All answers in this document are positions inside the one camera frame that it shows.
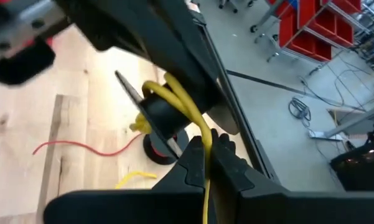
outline wooden board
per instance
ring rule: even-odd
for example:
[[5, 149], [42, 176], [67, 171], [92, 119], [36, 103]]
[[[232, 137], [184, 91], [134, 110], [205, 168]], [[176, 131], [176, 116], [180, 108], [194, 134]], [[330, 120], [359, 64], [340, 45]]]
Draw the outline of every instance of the wooden board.
[[[137, 135], [128, 126], [138, 111], [114, 71], [140, 94], [146, 80], [163, 83], [164, 72], [150, 62], [117, 49], [96, 52], [75, 27], [56, 36], [53, 48], [52, 68], [20, 87], [0, 85], [0, 223], [40, 223], [52, 198], [78, 189], [113, 189], [136, 170], [159, 178], [136, 177], [124, 189], [151, 188], [172, 167], [150, 161], [142, 137], [117, 157], [66, 144], [44, 147], [33, 156], [40, 143], [52, 140], [79, 141], [101, 152], [123, 147]], [[187, 132], [190, 138], [200, 134], [194, 124]], [[240, 137], [231, 138], [236, 153], [247, 159]]]

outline chair wheel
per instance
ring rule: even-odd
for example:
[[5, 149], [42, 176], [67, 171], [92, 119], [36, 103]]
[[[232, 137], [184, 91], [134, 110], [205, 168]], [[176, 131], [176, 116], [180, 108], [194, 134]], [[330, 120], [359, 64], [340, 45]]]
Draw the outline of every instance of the chair wheel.
[[250, 32], [255, 33], [257, 31], [257, 26], [253, 25], [250, 27]]
[[277, 34], [274, 34], [274, 35], [273, 35], [273, 39], [274, 39], [275, 41], [278, 41], [278, 35], [277, 35]]

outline black cable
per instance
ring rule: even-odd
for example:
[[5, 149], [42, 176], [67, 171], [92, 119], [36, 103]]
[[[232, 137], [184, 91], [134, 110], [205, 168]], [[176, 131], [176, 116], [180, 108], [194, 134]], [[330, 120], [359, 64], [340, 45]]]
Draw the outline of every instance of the black cable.
[[357, 71], [357, 72], [363, 72], [363, 73], [366, 73], [366, 74], [369, 75], [369, 76], [372, 76], [372, 74], [373, 74], [373, 73], [366, 72], [366, 71], [364, 71], [363, 69], [358, 68], [357, 66], [355, 66], [355, 65], [353, 65], [353, 64], [351, 64], [351, 63], [349, 63], [349, 62], [346, 62], [345, 60], [343, 60], [342, 57], [340, 57], [340, 59], [341, 59], [345, 64], [347, 64], [347, 65], [349, 65], [349, 66], [352, 66], [352, 67], [358, 69], [359, 71]]
[[326, 161], [326, 163], [328, 165], [328, 172], [330, 174], [330, 178], [332, 179], [332, 181], [333, 181], [333, 183], [335, 184], [336, 187], [340, 187], [339, 178], [335, 175], [335, 172], [333, 171], [332, 167], [329, 165], [330, 164], [330, 159], [328, 159], [324, 155], [324, 153], [322, 153], [322, 151], [319, 149], [317, 140], [314, 140], [314, 143], [316, 144], [316, 150], [319, 152], [319, 154], [322, 156], [322, 158]]
[[[347, 62], [345, 62], [345, 61], [343, 60], [342, 57], [340, 57], [340, 59], [344, 62], [344, 64], [346, 64], [346, 66], [348, 66], [348, 65], [347, 65]], [[356, 68], [356, 69], [358, 69], [359, 71], [363, 72], [362, 69], [357, 68], [356, 66], [353, 66], [353, 67]], [[370, 89], [369, 87], [367, 87], [367, 85], [366, 85], [366, 84], [361, 80], [361, 78], [356, 74], [356, 72], [359, 72], [359, 71], [355, 71], [355, 72], [353, 72], [353, 74], [356, 76], [357, 79], [360, 80], [360, 82], [362, 83], [362, 85], [365, 86], [365, 88], [366, 88], [367, 90], [371, 91], [371, 89]]]
[[345, 152], [348, 152], [348, 149], [347, 149], [347, 147], [346, 147], [346, 144], [342, 142], [342, 145], [343, 145], [343, 147], [344, 147], [344, 151], [345, 151]]
[[335, 82], [334, 82], [334, 85], [335, 85], [335, 87], [336, 87], [336, 90], [337, 90], [337, 93], [339, 94], [339, 96], [340, 96], [340, 99], [342, 100], [342, 102], [341, 102], [341, 104], [339, 104], [339, 105], [336, 105], [336, 104], [334, 104], [334, 103], [331, 103], [331, 102], [328, 102], [327, 100], [325, 100], [325, 99], [323, 99], [322, 97], [320, 97], [317, 93], [315, 93], [310, 87], [309, 87], [309, 84], [307, 83], [307, 81], [306, 81], [306, 79], [304, 78], [304, 77], [302, 77], [302, 76], [299, 76], [299, 78], [300, 78], [300, 81], [301, 81], [301, 83], [314, 95], [314, 96], [316, 96], [318, 99], [320, 99], [321, 101], [323, 101], [324, 103], [326, 103], [326, 104], [328, 104], [328, 105], [330, 105], [330, 106], [337, 106], [337, 107], [341, 107], [341, 106], [344, 106], [344, 98], [343, 98], [343, 95], [342, 95], [342, 93], [340, 92], [340, 90], [339, 90], [339, 88], [338, 88], [338, 86], [336, 85], [336, 80], [335, 80]]
[[[337, 93], [338, 93], [339, 96], [340, 96], [340, 99], [342, 100], [342, 102], [341, 102], [340, 104], [331, 103], [331, 102], [325, 100], [324, 98], [322, 98], [321, 96], [319, 96], [316, 92], [314, 92], [314, 91], [310, 88], [310, 86], [308, 85], [308, 82], [306, 81], [306, 79], [305, 79], [304, 77], [302, 77], [302, 76], [298, 76], [298, 77], [300, 78], [300, 81], [301, 81], [301, 83], [303, 84], [303, 86], [306, 87], [306, 88], [307, 88], [307, 89], [308, 89], [308, 90], [309, 90], [309, 91], [310, 91], [314, 96], [316, 96], [318, 99], [320, 99], [321, 101], [323, 101], [324, 103], [326, 103], [326, 104], [328, 104], [328, 105], [330, 105], [330, 106], [342, 107], [342, 106], [344, 106], [344, 104], [345, 104], [345, 100], [344, 100], [344, 97], [343, 97], [343, 95], [342, 95], [342, 92], [340, 92], [339, 87], [337, 86], [337, 81], [339, 81], [341, 84], [344, 85], [344, 83], [343, 83], [343, 81], [340, 79], [340, 77], [341, 77], [344, 73], [346, 73], [346, 72], [359, 72], [359, 70], [351, 70], [351, 69], [344, 70], [344, 71], [342, 71], [339, 75], [336, 76], [336, 79], [334, 80], [334, 85], [335, 85], [335, 88], [336, 88]], [[361, 105], [361, 103], [360, 103], [357, 99], [355, 99], [355, 100], [356, 100], [357, 103], [360, 105], [360, 107], [364, 109], [363, 105]]]
[[337, 152], [339, 153], [339, 155], [342, 153], [342, 151], [341, 151], [341, 149], [339, 148], [339, 144], [338, 144], [338, 142], [336, 142], [336, 148], [337, 148]]
[[[368, 100], [368, 101], [367, 101], [366, 103], [364, 103], [362, 106], [365, 106], [365, 105], [371, 103], [372, 101], [374, 101], [374, 99]], [[348, 115], [350, 115], [351, 113], [353, 113], [353, 112], [356, 111], [356, 110], [358, 110], [358, 108], [357, 108], [357, 109], [354, 109], [354, 110], [352, 110], [352, 111], [350, 111], [350, 112], [348, 112], [346, 115], [344, 115], [342, 118], [339, 119], [339, 122], [342, 122], [342, 120], [343, 120], [345, 117], [347, 117]]]
[[292, 97], [292, 100], [289, 102], [288, 109], [292, 116], [302, 121], [304, 127], [308, 128], [310, 126], [310, 108], [301, 100], [297, 99], [296, 97]]

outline black spool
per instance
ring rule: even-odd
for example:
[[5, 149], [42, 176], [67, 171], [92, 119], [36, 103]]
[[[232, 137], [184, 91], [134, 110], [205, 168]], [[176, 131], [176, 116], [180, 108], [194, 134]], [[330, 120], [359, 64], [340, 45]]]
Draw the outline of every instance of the black spool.
[[[189, 142], [187, 133], [182, 130], [173, 138], [179, 145], [181, 151], [184, 151]], [[154, 133], [144, 136], [143, 146], [144, 152], [148, 158], [157, 164], [169, 165], [177, 161], [177, 159], [167, 150], [164, 143]]]
[[[216, 105], [221, 98], [215, 86], [211, 87], [208, 85], [204, 90], [194, 89], [192, 86], [189, 86], [189, 88], [187, 87], [185, 90], [202, 114]], [[149, 95], [144, 94], [144, 97], [145, 99], [140, 102], [140, 105], [144, 108], [151, 122], [160, 130], [165, 139], [171, 138], [174, 133], [178, 133], [191, 123], [180, 111], [155, 93]]]

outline metal shelving rack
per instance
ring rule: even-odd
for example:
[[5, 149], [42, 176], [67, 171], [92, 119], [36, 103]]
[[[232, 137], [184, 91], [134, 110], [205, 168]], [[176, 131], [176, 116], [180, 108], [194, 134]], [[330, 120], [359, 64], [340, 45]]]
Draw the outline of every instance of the metal shelving rack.
[[[271, 17], [274, 15], [274, 13], [276, 12], [276, 10], [278, 9], [278, 7], [283, 3], [283, 2], [287, 2], [287, 0], [277, 0], [271, 7], [270, 9], [266, 12], [266, 14], [260, 19], [259, 23], [255, 24], [255, 25], [252, 25], [250, 27], [250, 31], [251, 32], [257, 32], [259, 28], [261, 28], [263, 26], [263, 24]], [[320, 38], [321, 40], [333, 45], [334, 47], [340, 49], [340, 52], [337, 53], [333, 58], [336, 58], [338, 57], [344, 50], [348, 50], [346, 47], [343, 47], [337, 43], [335, 43], [334, 41], [324, 37], [323, 35], [320, 35], [318, 34], [317, 32], [315, 32], [314, 30], [310, 29], [308, 27], [308, 25], [324, 10], [324, 9], [330, 9], [332, 11], [334, 11], [335, 13], [339, 14], [340, 16], [342, 16], [342, 18], [348, 22], [349, 24], [357, 27], [358, 29], [361, 29], [362, 31], [364, 32], [368, 32], [368, 29], [366, 27], [364, 27], [363, 25], [361, 25], [354, 17], [348, 15], [347, 13], [345, 13], [343, 10], [341, 10], [339, 7], [337, 7], [333, 2], [332, 0], [328, 0], [327, 2], [324, 2], [324, 0], [321, 0], [321, 8], [315, 13], [315, 15], [306, 23], [304, 24], [304, 26], [302, 27], [298, 27], [298, 31], [292, 36], [292, 38], [284, 45], [285, 47], [280, 47], [278, 45], [278, 43], [273, 39], [273, 38], [270, 38], [270, 40], [272, 41], [272, 43], [276, 46], [276, 51], [274, 54], [272, 54], [268, 59], [267, 59], [267, 62], [270, 62], [272, 60], [272, 58], [274, 57], [277, 57], [279, 54], [285, 54], [285, 55], [288, 55], [290, 57], [293, 57], [293, 58], [296, 58], [296, 59], [301, 59], [301, 60], [304, 60], [304, 61], [307, 61], [307, 62], [310, 62], [310, 63], [314, 63], [316, 64], [316, 68], [313, 69], [308, 75], [312, 75], [314, 72], [320, 70], [322, 67], [324, 67], [325, 65], [328, 64], [328, 62], [320, 62], [318, 60], [315, 60], [313, 58], [310, 58], [310, 57], [307, 57], [303, 54], [300, 54], [300, 53], [297, 53], [295, 51], [292, 51], [292, 50], [289, 50], [288, 48], [286, 48], [286, 46], [288, 46], [301, 32], [303, 31], [306, 31], [306, 32], [309, 32], [311, 33], [312, 35]], [[281, 15], [279, 17], [282, 17], [282, 15], [287, 11], [288, 9], [285, 9]], [[259, 36], [256, 37], [255, 39], [255, 43], [258, 43], [258, 40], [262, 37], [264, 37], [266, 35], [266, 32], [273, 26], [275, 25], [275, 23], [279, 22], [279, 19], [274, 21], [266, 30], [264, 30], [264, 32], [262, 32]]]
[[366, 20], [369, 34], [356, 32], [355, 47], [353, 48], [358, 55], [374, 70], [374, 10], [365, 2], [362, 4], [362, 14], [360, 19]]

